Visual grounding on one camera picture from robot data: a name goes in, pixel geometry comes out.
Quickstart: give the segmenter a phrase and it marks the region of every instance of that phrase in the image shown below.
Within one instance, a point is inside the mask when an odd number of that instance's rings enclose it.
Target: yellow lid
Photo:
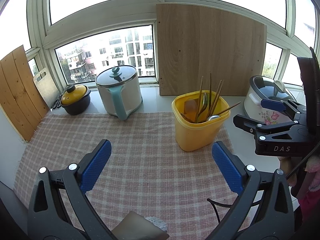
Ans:
[[[71,105],[80,100],[86,92],[87,87],[84,85],[69,85],[67,91],[62,95],[61,104],[64,106]]]

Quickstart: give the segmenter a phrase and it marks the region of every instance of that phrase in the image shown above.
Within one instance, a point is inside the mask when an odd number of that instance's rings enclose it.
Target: white electric pot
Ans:
[[[260,104],[262,99],[276,101],[291,99],[295,101],[293,95],[280,80],[273,80],[264,76],[251,77],[250,88],[244,100],[244,110],[250,118],[267,125],[291,121],[289,117],[280,112],[263,108]]]
[[[126,120],[142,103],[138,73],[135,67],[109,68],[96,78],[96,84],[108,114]]]

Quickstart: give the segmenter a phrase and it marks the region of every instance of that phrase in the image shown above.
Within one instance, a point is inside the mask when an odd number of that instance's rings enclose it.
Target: tree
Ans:
[[[64,72],[64,75],[66,77],[67,83],[68,84],[74,84],[75,82],[71,79],[71,71],[69,69],[69,64],[68,61],[64,58],[60,58],[60,64],[62,71]]]
[[[276,63],[265,62],[263,64],[262,76],[265,76],[268,78],[273,78],[273,76],[275,75],[275,72],[276,72],[276,68],[277,68]]]

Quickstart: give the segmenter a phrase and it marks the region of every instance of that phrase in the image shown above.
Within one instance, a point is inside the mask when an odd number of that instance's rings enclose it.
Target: plaid tablecloth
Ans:
[[[104,138],[111,142],[112,154],[87,197],[110,229],[132,210],[165,221],[170,239],[204,239],[218,224],[206,199],[233,203],[236,198],[212,159],[212,145],[193,152],[180,149],[173,113],[135,113],[125,122],[107,114],[47,115],[22,156],[15,194],[28,207],[40,167],[65,169]],[[232,151],[224,127],[216,140]],[[62,197],[81,228],[67,195]],[[222,218],[228,210],[218,211]]]

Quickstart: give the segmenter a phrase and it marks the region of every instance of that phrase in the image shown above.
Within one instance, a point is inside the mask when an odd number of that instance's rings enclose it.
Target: white cutting board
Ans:
[[[33,82],[46,104],[51,108],[53,102],[59,97],[60,92],[47,68],[40,70],[39,73],[33,77]]]

